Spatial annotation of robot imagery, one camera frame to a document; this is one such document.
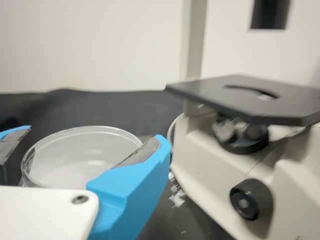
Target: dark opening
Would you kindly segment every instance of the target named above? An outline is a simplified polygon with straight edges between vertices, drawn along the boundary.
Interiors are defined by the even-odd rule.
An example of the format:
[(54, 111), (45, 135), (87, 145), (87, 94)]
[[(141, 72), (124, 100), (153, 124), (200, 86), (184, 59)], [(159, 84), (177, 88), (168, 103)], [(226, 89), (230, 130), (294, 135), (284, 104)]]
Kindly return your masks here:
[(251, 29), (286, 29), (291, 0), (254, 0)]

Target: screw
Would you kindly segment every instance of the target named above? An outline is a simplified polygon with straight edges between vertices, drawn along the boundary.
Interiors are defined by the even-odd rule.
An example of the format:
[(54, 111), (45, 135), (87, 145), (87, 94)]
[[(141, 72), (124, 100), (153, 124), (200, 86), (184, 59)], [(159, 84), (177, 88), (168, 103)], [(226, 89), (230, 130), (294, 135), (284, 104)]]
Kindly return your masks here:
[(89, 200), (89, 197), (84, 195), (76, 196), (74, 199), (72, 199), (73, 204), (84, 204), (86, 201)]

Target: microscope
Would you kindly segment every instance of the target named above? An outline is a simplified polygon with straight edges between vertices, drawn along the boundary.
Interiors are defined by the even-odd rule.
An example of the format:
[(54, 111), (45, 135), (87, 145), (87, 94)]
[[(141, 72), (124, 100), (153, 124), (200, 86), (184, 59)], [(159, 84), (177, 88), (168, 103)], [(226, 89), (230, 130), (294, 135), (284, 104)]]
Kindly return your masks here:
[(320, 237), (320, 89), (245, 75), (169, 84), (186, 98), (171, 170), (237, 240)]

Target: microscope stage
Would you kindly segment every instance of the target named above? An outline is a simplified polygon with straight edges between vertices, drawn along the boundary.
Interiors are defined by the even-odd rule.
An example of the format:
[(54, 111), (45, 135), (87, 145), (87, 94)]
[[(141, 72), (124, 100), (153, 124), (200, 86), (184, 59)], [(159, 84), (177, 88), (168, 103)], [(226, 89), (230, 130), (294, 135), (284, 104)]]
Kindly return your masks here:
[(249, 123), (310, 126), (320, 122), (319, 88), (228, 75), (169, 84), (165, 90)]

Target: focus knob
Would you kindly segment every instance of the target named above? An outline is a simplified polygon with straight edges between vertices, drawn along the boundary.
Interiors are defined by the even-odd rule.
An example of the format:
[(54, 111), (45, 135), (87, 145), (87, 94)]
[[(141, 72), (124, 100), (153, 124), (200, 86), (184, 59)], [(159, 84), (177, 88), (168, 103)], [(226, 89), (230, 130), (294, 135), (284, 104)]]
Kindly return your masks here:
[(249, 178), (234, 186), (230, 191), (230, 200), (239, 215), (249, 221), (273, 213), (272, 193), (257, 179)]

